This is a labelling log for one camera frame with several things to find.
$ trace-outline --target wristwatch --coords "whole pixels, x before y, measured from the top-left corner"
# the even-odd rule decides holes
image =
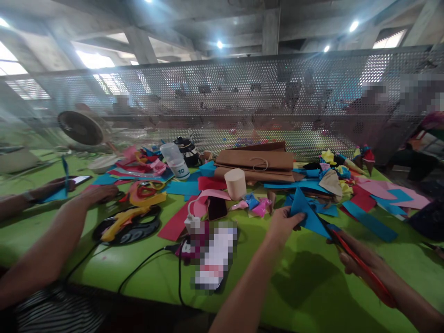
[[[31,204],[37,204],[39,201],[38,199],[34,198],[29,191],[23,192],[22,196],[25,198],[26,202]]]

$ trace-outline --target white plastic bottle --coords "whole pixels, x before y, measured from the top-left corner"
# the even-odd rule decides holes
[[[190,176],[190,170],[186,166],[184,156],[175,143],[170,142],[161,145],[160,152],[177,179],[185,180]]]

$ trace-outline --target perforated metal screen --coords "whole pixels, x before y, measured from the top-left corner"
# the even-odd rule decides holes
[[[5,77],[0,116],[9,134],[20,128],[40,148],[73,144],[56,116],[83,103],[107,121],[117,146],[159,146],[192,132],[214,153],[285,140],[297,159],[312,160],[325,148],[350,155],[369,144],[385,163],[430,111],[436,96],[413,103],[427,87],[415,81],[442,73],[443,57],[402,48]]]

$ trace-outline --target wooden cylinder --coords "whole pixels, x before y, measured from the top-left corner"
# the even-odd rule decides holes
[[[228,171],[225,175],[225,182],[227,183],[228,194],[231,200],[242,200],[242,196],[247,194],[247,185],[245,183],[245,172],[242,169],[233,169]]]

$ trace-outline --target table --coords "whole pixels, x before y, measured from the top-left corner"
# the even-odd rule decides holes
[[[88,175],[90,160],[68,157],[71,174]],[[21,193],[63,176],[61,162],[30,172],[23,178],[2,182],[0,194]],[[373,179],[386,180],[377,170]],[[79,186],[72,197],[92,181]],[[122,190],[129,184],[121,185]],[[284,195],[277,196],[277,206],[284,202]],[[51,202],[33,207],[18,217],[0,224],[0,265],[10,267],[45,232],[61,206]],[[161,203],[162,226],[184,205],[183,196],[168,195]],[[371,248],[393,269],[425,297],[439,311],[444,312],[443,263],[428,248],[418,244],[426,239],[395,217],[376,207],[372,215],[390,226],[399,236],[391,244],[379,240],[359,222],[339,211],[339,218],[323,216]],[[65,276],[92,248],[91,234],[95,226],[107,217],[104,206],[88,212],[85,229],[77,249],[65,265]],[[237,255],[233,260],[224,292],[220,295],[201,296],[188,287],[193,267],[182,269],[182,295],[184,302],[194,308],[217,312],[238,279],[242,276],[251,257],[261,244],[269,225],[266,219],[248,218],[245,211],[232,211],[228,215],[239,222],[241,234]],[[123,247],[99,246],[94,254],[72,276],[72,282],[117,291],[120,283],[149,254],[171,244],[153,235],[140,242]],[[178,297],[178,262],[167,252],[153,257],[124,288],[124,294],[141,299],[180,304]],[[355,276],[344,274],[335,247],[325,243],[317,234],[302,230],[294,232],[287,242],[282,260],[269,285],[261,320],[265,324],[295,332],[416,332],[410,322],[397,310],[383,305],[373,292]]]

